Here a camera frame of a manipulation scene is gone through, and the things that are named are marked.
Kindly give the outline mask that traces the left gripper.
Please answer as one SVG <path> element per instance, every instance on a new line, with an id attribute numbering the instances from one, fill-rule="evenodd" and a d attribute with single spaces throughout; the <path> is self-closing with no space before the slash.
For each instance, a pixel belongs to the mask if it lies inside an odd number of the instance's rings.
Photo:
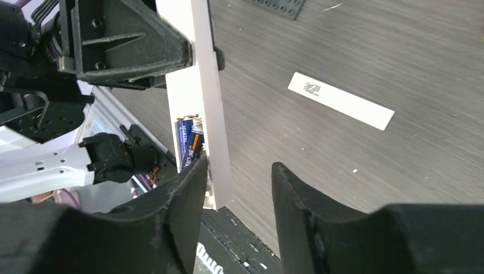
<path id="1" fill-rule="evenodd" d="M 187 37 L 163 19 L 153 1 L 44 1 L 32 13 L 60 74 L 89 84 L 166 88 L 165 74 L 193 65 Z"/>

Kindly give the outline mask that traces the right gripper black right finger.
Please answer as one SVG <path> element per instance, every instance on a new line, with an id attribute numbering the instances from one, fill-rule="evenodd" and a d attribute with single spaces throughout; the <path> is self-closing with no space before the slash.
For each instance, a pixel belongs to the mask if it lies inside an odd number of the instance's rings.
<path id="1" fill-rule="evenodd" d="M 272 164 L 284 273 L 482 273 L 483 205 L 388 204 L 363 213 Z"/>

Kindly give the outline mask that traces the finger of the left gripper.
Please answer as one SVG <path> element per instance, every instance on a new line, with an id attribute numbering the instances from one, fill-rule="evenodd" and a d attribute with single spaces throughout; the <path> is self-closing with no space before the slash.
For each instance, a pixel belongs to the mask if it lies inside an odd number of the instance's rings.
<path id="1" fill-rule="evenodd" d="M 214 51 L 216 54 L 217 68 L 219 71 L 223 71 L 225 69 L 225 54 L 223 50 L 217 46 L 214 47 Z"/>

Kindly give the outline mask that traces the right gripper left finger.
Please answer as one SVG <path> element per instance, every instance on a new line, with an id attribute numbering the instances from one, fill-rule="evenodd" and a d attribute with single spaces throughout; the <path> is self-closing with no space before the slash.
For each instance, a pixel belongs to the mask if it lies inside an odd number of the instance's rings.
<path id="1" fill-rule="evenodd" d="M 2 273 L 192 273 L 207 185 L 202 157 L 108 213 L 1 205 Z"/>

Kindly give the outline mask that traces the slim white remote control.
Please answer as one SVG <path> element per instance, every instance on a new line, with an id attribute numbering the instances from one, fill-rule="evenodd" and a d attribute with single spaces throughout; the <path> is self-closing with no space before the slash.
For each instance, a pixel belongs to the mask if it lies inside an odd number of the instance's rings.
<path id="1" fill-rule="evenodd" d="M 180 168 L 177 119 L 198 115 L 203 123 L 208 157 L 205 209 L 219 209 L 233 201 L 232 176 L 219 68 L 214 49 L 208 1 L 156 1 L 159 15 L 189 40 L 191 67 L 166 75 L 170 120 L 177 167 Z"/>

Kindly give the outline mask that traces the purple battery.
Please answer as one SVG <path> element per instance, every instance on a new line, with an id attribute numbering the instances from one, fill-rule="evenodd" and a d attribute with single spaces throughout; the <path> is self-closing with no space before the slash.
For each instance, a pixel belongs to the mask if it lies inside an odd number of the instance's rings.
<path id="1" fill-rule="evenodd" d="M 183 162 L 188 140 L 193 127 L 193 119 L 183 118 L 176 122 L 180 163 Z"/>

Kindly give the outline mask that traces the slim remote back cover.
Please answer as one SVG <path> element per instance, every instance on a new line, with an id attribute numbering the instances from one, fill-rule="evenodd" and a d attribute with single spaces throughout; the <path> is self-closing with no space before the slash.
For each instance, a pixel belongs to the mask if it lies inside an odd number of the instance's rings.
<path id="1" fill-rule="evenodd" d="M 394 110 L 300 72 L 293 74 L 288 89 L 381 131 L 395 114 Z"/>

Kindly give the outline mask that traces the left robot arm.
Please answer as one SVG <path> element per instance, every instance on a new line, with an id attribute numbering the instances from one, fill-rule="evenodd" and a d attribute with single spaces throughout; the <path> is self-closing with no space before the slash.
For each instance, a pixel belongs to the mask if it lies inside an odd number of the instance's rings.
<path id="1" fill-rule="evenodd" d="M 188 38 L 159 17 L 154 1 L 43 1 L 26 20 L 1 2 L 1 152 L 44 144 L 81 127 L 94 103 L 79 81 L 145 90 L 193 65 Z M 100 132 L 44 157 L 1 169 L 1 201 L 150 174 L 174 156 L 138 125 L 122 139 Z"/>

